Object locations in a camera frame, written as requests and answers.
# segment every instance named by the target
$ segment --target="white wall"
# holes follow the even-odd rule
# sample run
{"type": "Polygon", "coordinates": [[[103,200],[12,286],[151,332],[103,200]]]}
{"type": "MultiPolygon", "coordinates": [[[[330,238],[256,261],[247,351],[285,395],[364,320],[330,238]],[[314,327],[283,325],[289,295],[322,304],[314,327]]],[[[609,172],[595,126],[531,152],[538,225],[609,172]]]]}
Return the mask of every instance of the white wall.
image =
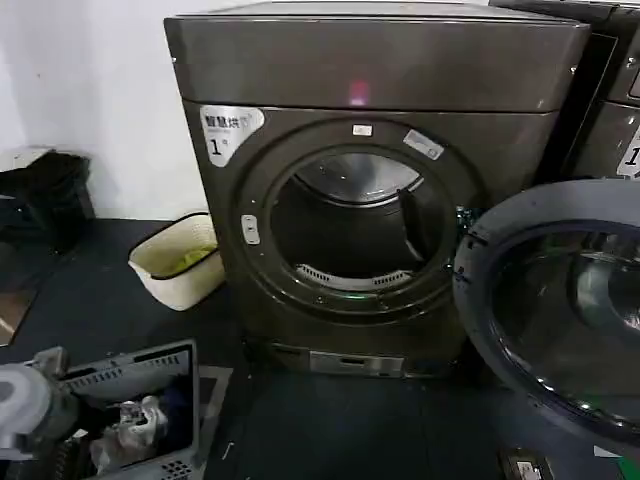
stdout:
{"type": "Polygon", "coordinates": [[[0,50],[0,153],[22,147],[25,142],[22,119],[13,96],[9,66],[0,50]]]}
{"type": "Polygon", "coordinates": [[[206,208],[162,20],[238,3],[0,0],[0,126],[17,129],[0,151],[26,137],[87,153],[101,217],[206,208]]]}

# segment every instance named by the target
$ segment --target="door rim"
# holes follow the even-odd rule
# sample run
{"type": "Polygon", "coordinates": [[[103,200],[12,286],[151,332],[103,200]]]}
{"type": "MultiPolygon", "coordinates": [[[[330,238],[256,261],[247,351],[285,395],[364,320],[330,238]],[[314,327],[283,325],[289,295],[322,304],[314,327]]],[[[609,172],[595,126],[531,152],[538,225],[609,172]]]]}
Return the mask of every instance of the door rim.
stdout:
{"type": "Polygon", "coordinates": [[[554,183],[526,190],[487,211],[467,232],[454,261],[454,299],[460,319],[479,353],[509,387],[527,396],[553,423],[595,444],[640,459],[640,426],[619,427],[585,414],[548,391],[509,358],[495,330],[490,277],[505,253],[544,233],[640,231],[640,185],[600,179],[554,183]]]}

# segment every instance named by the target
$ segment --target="green cloth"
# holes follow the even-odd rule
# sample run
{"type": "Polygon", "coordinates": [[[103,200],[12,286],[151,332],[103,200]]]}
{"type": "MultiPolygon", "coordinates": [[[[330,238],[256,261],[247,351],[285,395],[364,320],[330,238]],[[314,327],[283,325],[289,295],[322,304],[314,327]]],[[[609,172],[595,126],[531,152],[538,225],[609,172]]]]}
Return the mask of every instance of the green cloth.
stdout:
{"type": "Polygon", "coordinates": [[[640,468],[631,460],[620,457],[618,459],[618,468],[625,480],[640,480],[640,468]]]}
{"type": "Polygon", "coordinates": [[[180,272],[184,272],[187,268],[189,268],[194,263],[199,262],[204,257],[209,255],[215,246],[207,245],[202,248],[197,248],[195,250],[191,250],[187,252],[175,265],[173,265],[168,271],[165,273],[166,276],[176,275],[180,272]]]}

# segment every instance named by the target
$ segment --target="open washer door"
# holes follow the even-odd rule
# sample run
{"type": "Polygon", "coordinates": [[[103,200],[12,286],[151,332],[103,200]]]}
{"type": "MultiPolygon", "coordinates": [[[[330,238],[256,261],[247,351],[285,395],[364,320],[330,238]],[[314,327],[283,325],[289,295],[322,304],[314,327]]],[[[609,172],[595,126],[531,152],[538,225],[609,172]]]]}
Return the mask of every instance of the open washer door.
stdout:
{"type": "Polygon", "coordinates": [[[454,294],[480,354],[556,424],[640,459],[640,185],[540,186],[468,231],[454,294]]]}

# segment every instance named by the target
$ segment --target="machine top panel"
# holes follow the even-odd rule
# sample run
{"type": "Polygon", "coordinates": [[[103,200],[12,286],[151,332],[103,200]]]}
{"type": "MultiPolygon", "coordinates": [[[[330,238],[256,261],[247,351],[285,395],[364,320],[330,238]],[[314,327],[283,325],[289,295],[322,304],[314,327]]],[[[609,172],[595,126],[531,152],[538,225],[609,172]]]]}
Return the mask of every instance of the machine top panel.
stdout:
{"type": "Polygon", "coordinates": [[[195,16],[230,17],[411,17],[418,19],[456,18],[463,21],[565,22],[535,13],[506,10],[486,5],[422,2],[264,2],[196,13],[195,16]]]}
{"type": "Polygon", "coordinates": [[[455,3],[264,3],[165,20],[184,99],[222,105],[547,113],[589,26],[455,3]]]}

